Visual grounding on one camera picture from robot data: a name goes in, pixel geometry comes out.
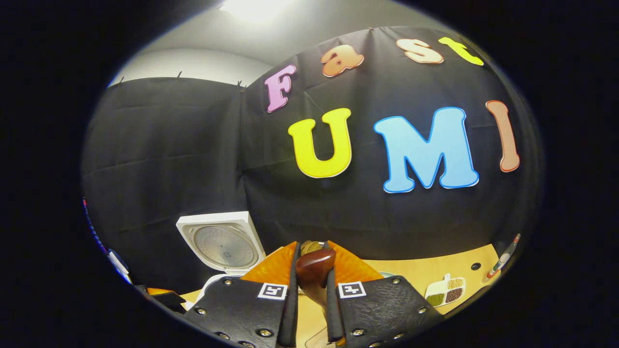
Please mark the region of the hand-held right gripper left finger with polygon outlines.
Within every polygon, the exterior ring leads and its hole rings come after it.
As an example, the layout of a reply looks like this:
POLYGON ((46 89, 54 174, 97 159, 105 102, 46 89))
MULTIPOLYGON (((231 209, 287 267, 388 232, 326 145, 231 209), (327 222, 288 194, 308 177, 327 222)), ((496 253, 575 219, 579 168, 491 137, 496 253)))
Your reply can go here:
POLYGON ((230 348, 294 348, 300 244, 271 253, 246 275, 211 282, 183 318, 230 348))

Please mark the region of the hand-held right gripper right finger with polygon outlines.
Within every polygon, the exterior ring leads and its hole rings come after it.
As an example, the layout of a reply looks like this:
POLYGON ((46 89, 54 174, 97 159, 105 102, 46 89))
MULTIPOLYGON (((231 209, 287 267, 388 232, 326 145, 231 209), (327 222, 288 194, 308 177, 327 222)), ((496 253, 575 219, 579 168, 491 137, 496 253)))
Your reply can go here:
POLYGON ((443 316, 402 275, 385 277, 332 241, 327 276, 328 340, 339 348, 395 348, 442 323, 443 316))

